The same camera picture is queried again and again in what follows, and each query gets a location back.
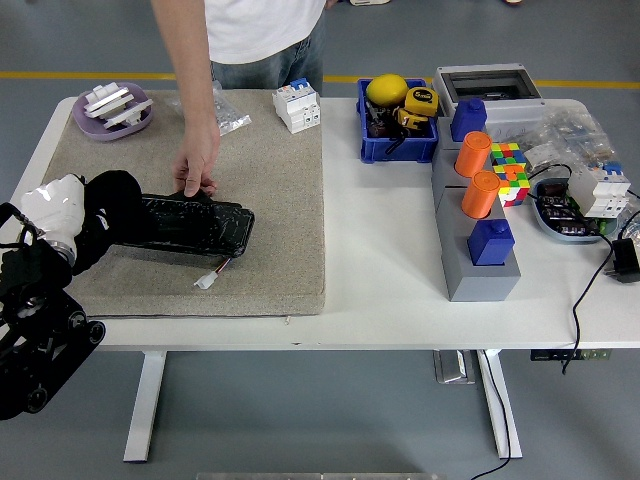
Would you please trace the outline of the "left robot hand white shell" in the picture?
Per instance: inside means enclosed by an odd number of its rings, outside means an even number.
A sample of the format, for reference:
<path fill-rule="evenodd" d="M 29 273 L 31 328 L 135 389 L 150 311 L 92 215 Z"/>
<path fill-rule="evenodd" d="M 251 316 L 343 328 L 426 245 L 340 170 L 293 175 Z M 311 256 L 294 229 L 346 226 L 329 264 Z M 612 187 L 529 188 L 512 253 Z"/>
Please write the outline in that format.
<path fill-rule="evenodd" d="M 110 226 L 100 187 L 95 181 L 68 174 L 24 193 L 21 212 L 54 249 L 76 252 L 76 241 L 94 246 L 107 240 Z"/>

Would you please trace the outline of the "person's right hand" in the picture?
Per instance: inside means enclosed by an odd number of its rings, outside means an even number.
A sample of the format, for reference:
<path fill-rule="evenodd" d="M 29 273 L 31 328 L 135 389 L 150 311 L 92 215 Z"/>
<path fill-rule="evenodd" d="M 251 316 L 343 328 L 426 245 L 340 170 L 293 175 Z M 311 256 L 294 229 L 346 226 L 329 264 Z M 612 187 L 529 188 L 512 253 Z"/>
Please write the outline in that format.
<path fill-rule="evenodd" d="M 172 166 L 174 189 L 188 198 L 203 192 L 211 196 L 217 190 L 212 170 L 220 147 L 217 127 L 188 127 Z"/>

